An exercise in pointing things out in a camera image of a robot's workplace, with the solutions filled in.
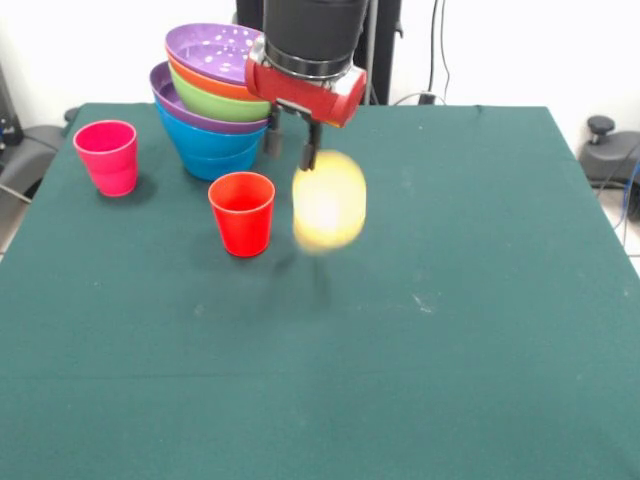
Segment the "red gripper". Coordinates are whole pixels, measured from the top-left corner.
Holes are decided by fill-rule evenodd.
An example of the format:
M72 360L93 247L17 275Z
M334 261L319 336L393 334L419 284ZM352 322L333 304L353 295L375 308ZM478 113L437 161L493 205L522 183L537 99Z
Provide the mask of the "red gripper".
M265 130L263 151L278 157L282 146L281 108L306 115L308 139L300 161L302 171L313 170L321 143L322 124L344 127L355 115L364 95L367 72L353 64L333 78L304 78L279 68L267 55L268 42L259 36L250 49L245 66L249 92L272 104Z

